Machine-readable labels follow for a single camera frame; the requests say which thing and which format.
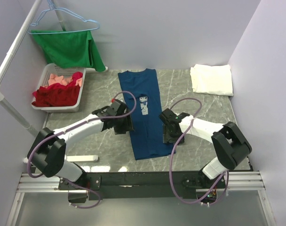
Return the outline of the blue mickey t shirt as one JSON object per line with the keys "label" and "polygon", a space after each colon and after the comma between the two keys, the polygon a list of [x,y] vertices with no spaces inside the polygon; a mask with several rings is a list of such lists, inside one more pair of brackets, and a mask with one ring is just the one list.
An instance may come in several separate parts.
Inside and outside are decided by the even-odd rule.
{"label": "blue mickey t shirt", "polygon": [[163,124],[157,73],[154,69],[141,72],[125,71],[118,73],[124,101],[132,109],[134,97],[136,108],[131,113],[134,130],[130,132],[135,160],[157,158],[170,155],[173,144],[163,143]]}

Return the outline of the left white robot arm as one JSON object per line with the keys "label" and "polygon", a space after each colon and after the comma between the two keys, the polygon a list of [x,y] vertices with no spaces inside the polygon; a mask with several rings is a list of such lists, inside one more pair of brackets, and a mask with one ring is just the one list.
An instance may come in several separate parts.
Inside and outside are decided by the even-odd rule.
{"label": "left white robot arm", "polygon": [[76,163],[65,159],[66,150],[82,139],[107,129],[114,129],[117,134],[132,131],[133,111],[124,102],[113,99],[109,106],[97,109],[71,125],[55,130],[42,129],[27,155],[29,176],[35,177],[31,173],[31,165],[34,165],[47,178],[63,178],[75,189],[87,187],[87,173]]}

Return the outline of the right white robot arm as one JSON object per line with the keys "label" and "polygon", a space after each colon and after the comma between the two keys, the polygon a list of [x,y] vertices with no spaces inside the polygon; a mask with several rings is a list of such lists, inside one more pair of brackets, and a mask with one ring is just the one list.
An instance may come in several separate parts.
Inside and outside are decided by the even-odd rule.
{"label": "right white robot arm", "polygon": [[188,113],[175,114],[164,110],[159,118],[163,122],[163,143],[173,144],[169,166],[169,182],[173,186],[172,162],[179,146],[185,145],[185,136],[191,135],[212,144],[216,156],[198,172],[199,183],[211,187],[225,171],[234,170],[252,151],[248,140],[236,123],[225,124],[197,119]]}

